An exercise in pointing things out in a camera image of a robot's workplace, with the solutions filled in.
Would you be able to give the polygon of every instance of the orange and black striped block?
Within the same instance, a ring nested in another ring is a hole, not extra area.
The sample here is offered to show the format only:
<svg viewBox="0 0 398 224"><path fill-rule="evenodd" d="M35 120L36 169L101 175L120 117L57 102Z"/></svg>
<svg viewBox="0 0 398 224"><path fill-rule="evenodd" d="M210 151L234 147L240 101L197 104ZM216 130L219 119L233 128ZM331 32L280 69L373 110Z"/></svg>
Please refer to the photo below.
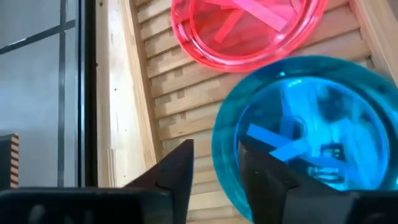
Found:
<svg viewBox="0 0 398 224"><path fill-rule="evenodd" d="M0 190L15 189L19 178L18 134L0 136Z"/></svg>

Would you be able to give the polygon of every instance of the red plastic dish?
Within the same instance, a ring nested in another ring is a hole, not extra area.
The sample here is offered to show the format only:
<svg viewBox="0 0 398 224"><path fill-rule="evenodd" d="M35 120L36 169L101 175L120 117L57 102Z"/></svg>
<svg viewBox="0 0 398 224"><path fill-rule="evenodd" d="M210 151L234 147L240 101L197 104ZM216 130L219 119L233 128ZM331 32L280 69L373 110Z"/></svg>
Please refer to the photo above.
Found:
<svg viewBox="0 0 398 224"><path fill-rule="evenodd" d="M173 0L174 34L197 62L249 72L296 49L322 18L327 0Z"/></svg>

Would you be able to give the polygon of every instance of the gray wall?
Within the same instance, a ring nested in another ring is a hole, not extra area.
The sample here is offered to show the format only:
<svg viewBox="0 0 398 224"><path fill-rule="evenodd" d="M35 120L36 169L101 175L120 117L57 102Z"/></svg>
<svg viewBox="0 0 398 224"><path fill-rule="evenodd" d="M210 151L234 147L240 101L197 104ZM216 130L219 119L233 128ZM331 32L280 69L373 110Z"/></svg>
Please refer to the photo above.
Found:
<svg viewBox="0 0 398 224"><path fill-rule="evenodd" d="M67 0L67 20L76 0ZM60 0L0 0L0 49L59 25ZM20 186L58 179L59 34L0 55L0 134L19 133ZM66 31L65 172L75 185L77 72L75 29Z"/></svg>

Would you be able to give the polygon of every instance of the blue plastic dish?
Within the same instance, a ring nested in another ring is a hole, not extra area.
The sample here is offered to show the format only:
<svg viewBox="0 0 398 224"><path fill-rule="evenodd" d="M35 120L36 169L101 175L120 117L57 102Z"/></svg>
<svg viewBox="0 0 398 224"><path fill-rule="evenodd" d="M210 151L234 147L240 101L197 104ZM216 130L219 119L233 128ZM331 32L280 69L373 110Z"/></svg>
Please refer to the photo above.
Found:
<svg viewBox="0 0 398 224"><path fill-rule="evenodd" d="M249 220L239 140L337 190L396 189L396 87L355 63L305 56L242 80L221 105L212 155L218 180Z"/></svg>

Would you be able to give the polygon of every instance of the plastic lid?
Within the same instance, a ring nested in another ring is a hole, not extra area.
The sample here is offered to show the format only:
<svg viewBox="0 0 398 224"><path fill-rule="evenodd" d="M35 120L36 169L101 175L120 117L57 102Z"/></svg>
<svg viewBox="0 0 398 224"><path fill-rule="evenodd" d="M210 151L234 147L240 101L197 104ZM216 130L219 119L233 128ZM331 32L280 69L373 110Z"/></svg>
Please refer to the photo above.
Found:
<svg viewBox="0 0 398 224"><path fill-rule="evenodd" d="M217 115L218 180L251 219L236 156L244 141L338 190L396 189L397 97L388 81L336 58L294 57L263 67L238 83Z"/></svg>
<svg viewBox="0 0 398 224"><path fill-rule="evenodd" d="M296 49L325 6L326 0L173 0L172 27L197 62L247 72Z"/></svg>

